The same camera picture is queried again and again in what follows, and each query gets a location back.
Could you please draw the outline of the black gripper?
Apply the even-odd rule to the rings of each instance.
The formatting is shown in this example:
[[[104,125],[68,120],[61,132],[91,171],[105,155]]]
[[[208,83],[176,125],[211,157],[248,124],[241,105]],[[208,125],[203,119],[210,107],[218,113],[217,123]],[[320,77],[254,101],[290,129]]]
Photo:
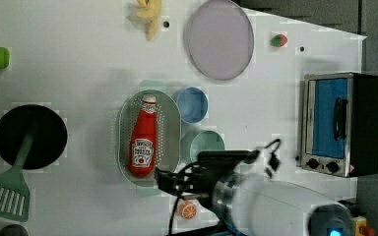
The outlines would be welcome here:
[[[233,173],[240,163],[251,164],[259,156],[258,150],[207,150],[186,166],[189,173],[173,173],[155,168],[158,188],[172,196],[191,193],[199,196],[203,207],[213,207],[213,195],[218,181]]]

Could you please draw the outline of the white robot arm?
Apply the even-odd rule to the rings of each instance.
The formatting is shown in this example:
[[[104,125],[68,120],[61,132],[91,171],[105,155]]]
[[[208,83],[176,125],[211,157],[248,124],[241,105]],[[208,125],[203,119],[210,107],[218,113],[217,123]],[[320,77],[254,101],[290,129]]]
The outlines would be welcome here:
[[[209,150],[173,173],[155,169],[158,188],[197,200],[237,236],[351,236],[348,208],[311,189],[241,169],[257,150]]]

